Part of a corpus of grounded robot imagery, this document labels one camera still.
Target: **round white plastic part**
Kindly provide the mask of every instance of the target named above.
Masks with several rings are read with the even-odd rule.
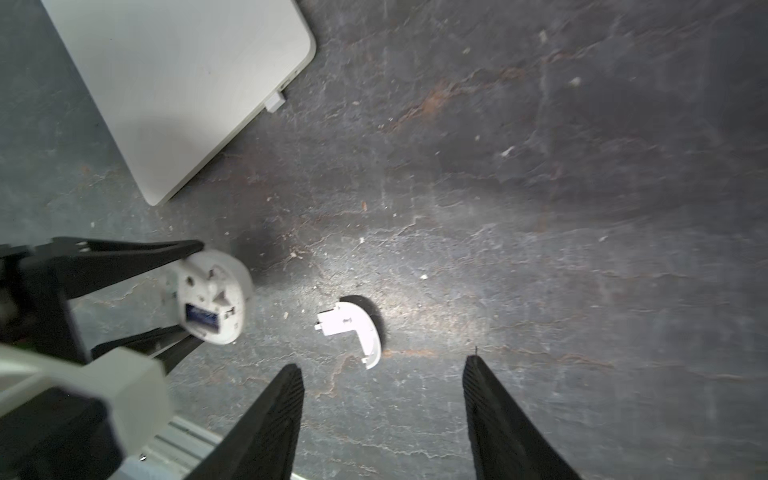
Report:
[[[382,358],[382,343],[373,320],[354,303],[338,302],[333,310],[318,313],[315,330],[322,330],[325,336],[355,330],[362,351],[366,354],[362,362],[367,369],[375,367]]]
[[[245,265],[218,250],[203,250],[172,267],[178,275],[179,324],[206,342],[233,342],[243,331],[253,296]]]

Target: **concrete floor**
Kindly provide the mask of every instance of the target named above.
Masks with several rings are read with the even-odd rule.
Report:
[[[312,479],[473,478],[475,347],[585,478],[768,475],[764,3],[300,6],[288,103],[148,207],[40,5],[0,3],[0,240],[237,255],[252,321],[175,401],[224,433],[297,363]],[[156,278],[73,302],[85,342],[172,322]],[[313,329],[350,294],[386,323],[371,371]]]

